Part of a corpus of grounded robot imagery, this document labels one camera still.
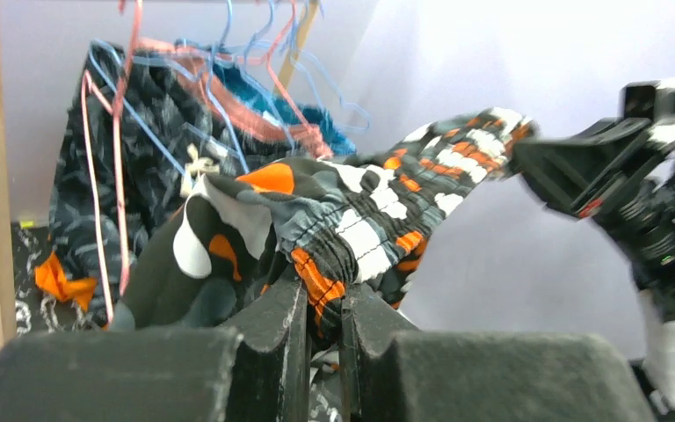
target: patterned fabric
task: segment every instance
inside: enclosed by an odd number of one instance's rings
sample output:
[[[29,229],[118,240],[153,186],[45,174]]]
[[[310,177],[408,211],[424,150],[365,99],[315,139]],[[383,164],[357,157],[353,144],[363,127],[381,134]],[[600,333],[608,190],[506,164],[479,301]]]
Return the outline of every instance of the patterned fabric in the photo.
[[[122,50],[116,47],[115,51],[122,59]],[[92,46],[90,55],[94,55],[105,74],[113,81],[117,80],[121,66],[113,59],[111,52]],[[113,91],[89,58],[84,68],[90,71],[105,97],[112,101]],[[103,325],[106,319],[105,302],[102,287],[96,282],[99,279],[98,254],[79,92],[77,90],[69,109],[50,200],[48,227],[54,253],[37,269],[36,283],[61,300],[76,299],[78,293],[71,290],[88,293],[88,297],[79,302],[84,307],[88,304],[94,322]],[[172,70],[134,65],[129,76],[126,99],[181,167],[191,162],[188,148],[194,145],[200,156],[210,157],[219,164],[221,174],[232,177],[243,174],[234,156],[222,156],[210,143],[210,140],[214,140],[234,148],[224,124],[214,119],[207,107],[179,85],[177,75]],[[99,202],[106,262],[113,299],[116,300],[120,277],[120,235],[116,222],[112,117],[94,96],[88,98],[88,109],[95,172],[100,184]],[[184,200],[180,198],[182,177],[128,111],[124,113],[121,131],[128,243],[133,264],[156,229],[183,204]],[[264,143],[241,132],[236,135],[251,170],[286,156],[305,154],[301,149],[292,152],[285,143]]]
[[[493,108],[425,125],[381,154],[206,175],[141,255],[111,330],[203,324],[196,316],[213,313],[201,310],[214,289],[231,315],[295,265],[313,338],[330,346],[345,285],[369,283],[398,306],[431,233],[533,132],[529,119]]]

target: pink wire hanger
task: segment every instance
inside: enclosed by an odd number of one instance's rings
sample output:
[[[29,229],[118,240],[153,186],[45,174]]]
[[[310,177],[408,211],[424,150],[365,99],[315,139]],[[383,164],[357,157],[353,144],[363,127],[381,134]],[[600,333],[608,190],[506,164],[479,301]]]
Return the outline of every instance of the pink wire hanger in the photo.
[[[294,25],[294,21],[296,20],[296,0],[290,0],[290,3],[291,3],[291,18],[286,22],[286,24],[283,26],[283,29],[281,29],[280,32],[278,33],[278,36],[275,37],[275,40],[272,42],[270,48],[268,48],[267,51],[262,56],[256,58],[246,58],[246,60],[244,57],[234,58],[232,55],[222,53],[219,53],[218,56],[224,60],[236,60],[236,62],[239,64],[246,63],[253,66],[261,66],[264,64],[265,68],[267,69],[268,76],[272,79],[276,89],[280,93],[280,96],[283,97],[283,99],[285,99],[285,101],[288,103],[288,106],[290,106],[291,109],[294,111],[296,119],[298,119],[299,122],[304,127],[307,127],[309,132],[318,131],[319,128],[309,124],[307,119],[304,117],[303,113],[301,113],[301,109],[299,108],[299,106],[296,105],[294,99],[291,98],[291,95],[288,93],[288,90],[280,82],[280,80],[278,79],[278,75],[272,68],[272,56],[275,53],[275,50],[278,48],[280,42],[291,30],[292,26]],[[331,151],[329,151],[329,154],[323,155],[323,157],[329,157],[331,155],[332,155]]]
[[[120,75],[118,81],[118,90],[115,97],[110,103],[107,98],[100,92],[97,85],[91,78],[89,70],[85,70],[81,83],[81,107],[82,107],[82,123],[83,123],[83,138],[86,147],[86,161],[89,166],[89,176],[91,180],[91,194],[94,202],[94,229],[97,238],[97,252],[99,260],[99,274],[102,284],[102,291],[105,296],[105,307],[107,308],[107,323],[109,324],[114,317],[113,310],[113,296],[110,289],[109,274],[107,272],[107,262],[105,259],[105,245],[102,238],[101,214],[99,211],[99,189],[97,182],[97,175],[94,171],[94,154],[91,147],[91,128],[89,125],[89,115],[87,110],[86,99],[89,94],[94,94],[99,100],[100,104],[105,110],[112,115],[112,154],[115,167],[115,192],[117,197],[118,207],[118,231],[120,233],[120,294],[122,295],[127,286],[128,275],[130,273],[130,252],[128,249],[128,233],[127,233],[127,215],[125,204],[125,186],[123,181],[123,161],[122,161],[122,143],[120,139],[120,117],[123,112],[123,98],[127,91],[127,77],[130,75],[131,67],[133,66],[133,54],[135,46],[138,44],[138,32],[142,21],[142,6],[143,0],[135,0],[133,29],[131,31],[130,39],[130,54],[127,55],[123,67],[123,73]],[[120,0],[120,12],[125,10],[125,0]]]

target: white drawstring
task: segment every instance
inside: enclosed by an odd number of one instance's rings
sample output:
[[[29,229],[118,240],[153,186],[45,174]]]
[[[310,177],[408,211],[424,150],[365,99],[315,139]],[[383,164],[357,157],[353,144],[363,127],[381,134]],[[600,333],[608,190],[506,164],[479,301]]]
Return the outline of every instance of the white drawstring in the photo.
[[[187,147],[187,154],[192,161],[185,164],[185,175],[182,178],[182,185],[179,187],[179,196],[187,198],[192,192],[193,181],[205,174],[216,174],[219,172],[219,165],[214,164],[214,160],[206,156],[199,156],[198,150],[194,145]]]

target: orange trim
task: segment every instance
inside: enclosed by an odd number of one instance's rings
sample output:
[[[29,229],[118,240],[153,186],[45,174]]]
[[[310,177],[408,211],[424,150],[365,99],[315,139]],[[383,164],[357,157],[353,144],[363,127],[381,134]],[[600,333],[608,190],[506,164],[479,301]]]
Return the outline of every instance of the orange trim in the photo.
[[[345,285],[339,280],[325,278],[317,269],[314,260],[302,248],[291,252],[291,258],[296,264],[296,272],[307,285],[309,304],[315,309],[317,326],[322,322],[324,306],[335,299],[345,296]]]
[[[416,271],[419,266],[420,259],[408,259],[397,263],[397,269],[400,271],[405,271],[406,273],[412,273]]]
[[[400,161],[399,157],[391,156],[387,161],[384,162],[384,168],[387,170],[397,170],[400,168],[400,164],[403,162]]]
[[[458,152],[463,156],[469,154],[472,151],[475,151],[477,147],[469,142],[459,142],[452,148],[453,152]]]
[[[242,281],[242,275],[239,273],[239,265],[237,264],[236,252],[231,247],[229,240],[221,234],[214,236],[211,243],[208,244],[208,251],[219,258],[224,258],[234,267],[234,274],[232,278],[234,281]]]
[[[458,134],[458,133],[459,133],[459,128],[457,127],[457,128],[455,128],[455,129],[452,129],[452,130],[446,132],[446,135],[444,135],[444,137],[446,137],[446,138],[451,138],[452,136],[454,136],[454,135],[456,135],[456,134]]]
[[[255,192],[279,192],[291,195],[296,181],[294,170],[288,164],[273,163],[262,169],[236,178],[237,181],[250,184]]]
[[[97,280],[85,278],[67,280],[61,261],[51,252],[45,262],[35,268],[35,285],[43,292],[55,296],[60,302],[76,301],[86,311],[94,297]]]
[[[424,238],[423,240],[420,241],[419,244],[417,244],[417,248],[415,248],[415,254],[420,256],[423,255],[423,252],[425,252],[425,248],[428,246],[428,239]]]
[[[400,175],[400,182],[408,188],[410,192],[417,192],[420,190],[420,185],[415,180],[408,178],[404,174]]]
[[[480,118],[479,118],[479,117],[475,117],[474,119],[468,121],[467,124],[464,125],[464,126],[466,126],[466,127],[473,127],[473,126],[479,125],[480,122],[481,122]]]
[[[421,241],[423,241],[423,235],[421,235],[419,231],[411,231],[410,233],[397,238],[396,243],[397,246],[405,249],[405,253],[410,253],[420,245]]]

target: blue wire hanger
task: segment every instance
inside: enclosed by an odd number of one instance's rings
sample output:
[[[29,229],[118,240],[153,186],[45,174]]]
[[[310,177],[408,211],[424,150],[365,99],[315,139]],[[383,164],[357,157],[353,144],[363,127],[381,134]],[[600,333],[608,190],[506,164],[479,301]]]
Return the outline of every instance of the blue wire hanger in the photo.
[[[107,85],[112,93],[114,95],[117,95],[118,88],[115,84],[115,82],[107,75],[107,73],[102,70],[102,67],[99,65],[99,62],[97,60],[97,57],[94,54],[94,47],[100,48],[107,52],[112,59],[116,62],[118,66],[122,66],[122,59],[118,55],[118,52],[115,50],[113,46],[111,46],[109,43],[102,41],[102,40],[94,40],[90,43],[90,49],[89,49],[89,60],[94,67],[94,69],[97,71],[99,74],[99,77],[105,82],[105,85]],[[187,56],[191,57],[198,57],[197,55],[192,55],[192,54],[187,54]],[[164,58],[150,58],[150,57],[134,57],[134,63],[141,64],[141,65],[146,65],[150,67],[172,67],[176,71],[180,72],[183,76],[186,78],[190,79],[191,81],[199,81],[201,78],[201,74],[198,74],[197,76],[192,75],[190,72],[187,71],[183,66],[181,66],[179,63],[174,62],[172,60],[164,59]],[[162,144],[162,142],[159,140],[159,138],[154,134],[154,132],[150,129],[149,125],[147,125],[144,121],[141,115],[133,108],[130,103],[128,103],[127,99],[123,98],[123,104],[124,108],[128,111],[128,113],[136,120],[136,122],[139,124],[143,132],[149,137],[149,139],[154,143],[154,145],[162,152],[165,158],[170,161],[172,166],[175,168],[175,170],[180,173],[183,177],[189,178],[189,176],[185,173],[185,169],[183,166],[178,162],[178,160],[167,150],[167,148]],[[232,153],[237,153],[237,151],[232,151],[230,148],[226,147],[225,145],[222,145],[218,142],[215,142],[210,135],[205,135],[202,134],[200,130],[192,131],[194,134],[200,136],[201,140],[203,142],[211,142],[216,148],[218,149],[225,149],[227,151],[230,151]],[[246,169],[246,163],[243,163],[243,169]]]
[[[271,46],[271,42],[267,40],[261,40],[260,42],[257,43],[254,47],[257,48],[268,48]],[[330,76],[330,73],[327,71],[327,69],[324,68],[324,66],[320,63],[319,59],[316,58],[316,56],[312,55],[310,52],[306,50],[299,50],[297,48],[294,48],[291,50],[292,52],[298,52],[299,57],[306,58],[314,66],[317,68],[319,73],[322,74],[323,78],[325,81],[327,81],[327,84],[330,86],[330,88],[337,94],[337,99],[340,104],[340,108],[343,110],[351,110],[355,112],[356,114],[360,115],[365,121],[366,125],[363,127],[354,127],[354,126],[347,126],[347,125],[340,125],[338,123],[335,123],[335,127],[337,127],[340,131],[342,132],[348,132],[348,133],[360,133],[363,134],[365,133],[370,127],[371,127],[371,115],[360,105],[356,103],[351,103],[348,101],[345,101],[345,95],[343,92],[340,90],[338,84],[335,82],[334,79]],[[322,96],[319,95],[318,89],[316,88],[314,78],[311,76],[311,73],[301,64],[299,61],[294,59],[293,55],[289,55],[288,59],[291,61],[291,63],[294,65],[294,68],[301,72],[306,78],[307,82],[309,84],[309,88],[311,88],[312,93],[314,94],[315,102],[316,105],[322,109],[326,110],[326,107],[324,106],[324,102],[322,101]]]
[[[214,63],[214,58],[216,56],[216,53],[218,53],[218,51],[221,50],[221,48],[223,47],[227,38],[229,37],[229,32],[231,30],[231,21],[234,19],[234,5],[231,3],[231,0],[227,0],[226,7],[227,7],[226,25],[223,28],[223,33],[221,34],[221,38],[219,39],[219,42],[217,42],[216,45],[215,45],[215,50],[213,50],[211,48],[211,56],[209,58],[210,63],[207,66],[212,73],[213,73],[213,63]],[[219,112],[219,114],[221,115],[221,118],[223,119],[224,123],[226,124],[226,129],[229,131],[229,134],[231,135],[231,141],[234,143],[234,147],[236,148],[236,153],[239,156],[239,163],[242,165],[242,170],[244,171],[244,173],[249,173],[250,172],[250,166],[247,165],[247,160],[244,159],[244,153],[242,152],[242,145],[239,144],[239,140],[236,138],[236,132],[234,131],[234,127],[231,124],[231,119],[229,118],[229,114],[226,113],[226,110],[224,110],[223,105],[221,105],[219,100],[216,99],[214,94],[211,92],[211,83],[212,82],[213,82],[213,79],[209,79],[208,84],[206,86],[206,94],[208,96],[208,99],[211,101],[211,103],[213,103],[214,107]]]
[[[242,78],[244,79],[245,82],[250,84],[255,90],[262,96],[262,98],[265,100],[266,104],[268,105],[268,108],[270,108],[270,111],[272,112],[272,115],[279,121],[281,122],[281,128],[283,129],[284,135],[286,135],[286,138],[288,140],[288,144],[291,146],[291,150],[295,151],[296,150],[296,140],[294,137],[291,135],[291,131],[289,130],[288,125],[285,123],[283,117],[280,114],[280,111],[278,110],[278,107],[275,105],[275,102],[273,101],[272,94],[265,89],[265,87],[252,75],[250,75],[249,72],[247,72],[246,68],[248,65],[248,60],[250,58],[250,52],[253,49],[253,47],[258,43],[260,39],[262,39],[264,36],[267,35],[268,32],[270,32],[272,28],[273,21],[275,20],[275,2],[274,0],[268,0],[268,9],[270,12],[270,17],[268,18],[267,23],[265,26],[263,26],[262,29],[259,31],[255,32],[252,34],[252,37],[250,38],[250,42],[247,44],[247,46],[244,48],[244,51],[242,52],[242,57],[243,57],[243,64],[240,66],[240,70],[242,72]],[[232,60],[231,61],[224,61],[221,59],[220,61],[221,65],[226,68],[230,68],[236,65],[236,58],[232,55]]]
[[[312,3],[314,0],[304,0],[304,16],[309,15],[309,10],[310,7],[312,7]],[[324,7],[322,5],[321,0],[317,0],[317,7],[319,7],[319,14],[324,18]],[[298,22],[296,25],[294,25],[291,28],[291,33],[288,36],[287,42],[284,42],[282,46],[280,46],[279,53],[284,54],[289,48],[295,48],[296,47],[296,35],[298,34],[299,30],[301,29],[301,26],[304,25],[304,20],[303,19],[296,19]]]

